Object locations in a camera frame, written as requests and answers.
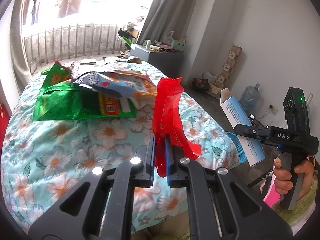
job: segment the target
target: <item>power outlet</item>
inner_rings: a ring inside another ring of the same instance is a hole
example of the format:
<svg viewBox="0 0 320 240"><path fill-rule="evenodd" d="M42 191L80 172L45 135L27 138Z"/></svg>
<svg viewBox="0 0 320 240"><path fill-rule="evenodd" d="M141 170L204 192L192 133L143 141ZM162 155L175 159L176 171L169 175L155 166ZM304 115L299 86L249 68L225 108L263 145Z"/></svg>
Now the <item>power outlet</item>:
<svg viewBox="0 0 320 240"><path fill-rule="evenodd" d="M276 109L275 106L272 106L272 108L271 108L271 113L274 114L274 115L276 115L276 113L278 113L278 109Z"/></svg>

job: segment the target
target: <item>human hand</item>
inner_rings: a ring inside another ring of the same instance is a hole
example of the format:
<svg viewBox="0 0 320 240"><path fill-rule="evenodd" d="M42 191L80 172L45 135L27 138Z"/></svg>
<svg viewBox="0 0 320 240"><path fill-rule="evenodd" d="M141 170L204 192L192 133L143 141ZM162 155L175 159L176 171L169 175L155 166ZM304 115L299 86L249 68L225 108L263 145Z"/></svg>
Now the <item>human hand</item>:
<svg viewBox="0 0 320 240"><path fill-rule="evenodd" d="M280 195L287 194L293 187L293 183L289 181L291 179L291 173L283 170L281 160L277 157L273 161L274 169L273 174L276 176L275 179L275 191ZM301 190L298 196L298 200L302 199L311 190L311 184L313 179L313 164L309 160L304 160L302 163L294 168L295 173L304 173Z"/></svg>

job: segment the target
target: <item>concrete wall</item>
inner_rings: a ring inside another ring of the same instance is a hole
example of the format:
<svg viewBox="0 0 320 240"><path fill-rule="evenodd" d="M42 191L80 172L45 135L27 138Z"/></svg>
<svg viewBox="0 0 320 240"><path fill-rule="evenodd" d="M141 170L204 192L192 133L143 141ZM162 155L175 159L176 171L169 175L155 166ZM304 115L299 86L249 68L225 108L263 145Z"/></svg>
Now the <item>concrete wall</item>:
<svg viewBox="0 0 320 240"><path fill-rule="evenodd" d="M227 29L236 0L196 0L187 29L188 48L184 53L183 82L201 77L211 69Z"/></svg>
<svg viewBox="0 0 320 240"><path fill-rule="evenodd" d="M85 31L85 53L86 55L90 55L91 51L91 41L92 41L92 25L86 27ZM95 25L94 32L93 32L93 44L92 44L92 53L97 54L98 46L99 46L99 36L100 36L100 25ZM120 50L120 45L122 49L125 49L124 42L119 40L118 41L118 31L123 26L116 26L110 25L110 29L108 25L102 26L102 33L101 33L101 44L100 44L100 53L104 54L106 50L107 44L107 36L108 36L108 29L109 29L109 38L108 38L108 53L113 51L113 42L116 38L115 42L115 51ZM47 58L48 62L53 62L53 53L52 53L52 30L47 31ZM78 40L77 40L77 55L83 55L83 42L84 42L84 25L78 26ZM40 60L38 55L38 35L32 35L32 52L33 57L31 54L31 37L25 38L25 48L28 63L35 58L37 66L46 62L45 58L45 33L39 33L39 52L40 52ZM73 58L76 54L76 26L70 27L70 57ZM55 60L61 59L60 54L60 28L54 30L54 57ZM62 28L62 58L68 58L68 27Z"/></svg>
<svg viewBox="0 0 320 240"><path fill-rule="evenodd" d="M13 72L10 52L10 24L13 4L14 0L11 1L0 20L0 51L2 65L0 71L0 101L5 105L10 115L20 97Z"/></svg>
<svg viewBox="0 0 320 240"><path fill-rule="evenodd" d="M237 0L213 72L220 71L232 43L243 54L227 85L231 92L240 98L246 86L259 82L263 100L253 113L261 117L274 105L278 113L262 123L280 127L288 88L302 88L305 97L312 92L310 132L320 138L320 17L310 0Z"/></svg>

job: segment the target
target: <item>finger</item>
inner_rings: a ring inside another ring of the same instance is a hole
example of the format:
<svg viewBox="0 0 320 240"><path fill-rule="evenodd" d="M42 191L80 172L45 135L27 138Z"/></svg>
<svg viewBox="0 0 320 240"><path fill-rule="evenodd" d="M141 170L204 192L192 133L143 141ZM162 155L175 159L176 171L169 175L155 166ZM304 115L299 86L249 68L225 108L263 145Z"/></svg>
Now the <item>finger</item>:
<svg viewBox="0 0 320 240"><path fill-rule="evenodd" d="M304 160L299 165L295 166L294 172L297 174L313 174L313 164L309 160Z"/></svg>
<svg viewBox="0 0 320 240"><path fill-rule="evenodd" d="M281 160L278 157L273 160L273 166L275 166L276 168L282 167Z"/></svg>
<svg viewBox="0 0 320 240"><path fill-rule="evenodd" d="M283 190L283 189L280 189L278 187L275 187L275 192L277 192L278 194L280 195L284 195L284 194L287 194L288 191L287 190Z"/></svg>
<svg viewBox="0 0 320 240"><path fill-rule="evenodd" d="M279 180L290 180L292 177L289 171L285 171L283 169L277 169L277 168L273 169L273 174Z"/></svg>
<svg viewBox="0 0 320 240"><path fill-rule="evenodd" d="M293 183L291 181L289 180L283 181L283 180L279 180L278 178L275 179L275 185L277 188L283 189L283 190L290 190L293 187Z"/></svg>

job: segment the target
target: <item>white box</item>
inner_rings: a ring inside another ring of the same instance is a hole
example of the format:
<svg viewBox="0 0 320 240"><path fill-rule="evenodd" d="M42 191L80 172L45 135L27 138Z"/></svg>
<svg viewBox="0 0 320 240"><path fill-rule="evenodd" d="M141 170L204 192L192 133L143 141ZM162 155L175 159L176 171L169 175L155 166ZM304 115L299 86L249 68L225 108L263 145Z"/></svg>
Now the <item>white box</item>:
<svg viewBox="0 0 320 240"><path fill-rule="evenodd" d="M232 128L237 124L252 126L249 118L243 111L242 106L227 88L221 91L220 106L226 114ZM250 166L257 164L266 158L259 140L240 135L237 136Z"/></svg>

